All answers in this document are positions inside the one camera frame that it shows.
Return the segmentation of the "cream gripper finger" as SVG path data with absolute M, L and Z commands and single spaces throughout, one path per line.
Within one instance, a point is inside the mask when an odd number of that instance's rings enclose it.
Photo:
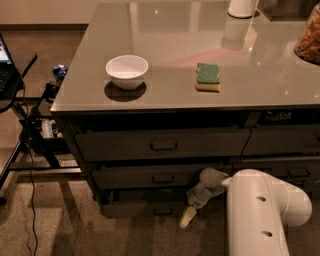
M 186 207 L 180 220 L 180 227 L 186 228 L 189 225 L 189 223 L 193 220 L 193 218 L 196 216 L 196 214 L 196 208 L 192 206 Z

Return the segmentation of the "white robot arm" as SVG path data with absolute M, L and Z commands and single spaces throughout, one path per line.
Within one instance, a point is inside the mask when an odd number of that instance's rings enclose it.
M 187 193 L 180 226 L 185 228 L 208 201 L 227 194 L 229 256 L 290 256 L 285 226 L 301 226 L 312 215 L 309 196 L 299 187 L 256 169 L 230 176 L 201 171 Z

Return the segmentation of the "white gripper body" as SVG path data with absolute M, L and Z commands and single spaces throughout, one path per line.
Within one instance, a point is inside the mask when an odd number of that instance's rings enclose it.
M 187 203 L 196 208 L 203 208 L 211 198 L 223 194 L 225 191 L 223 186 L 208 187 L 199 182 L 191 190 L 187 192 Z

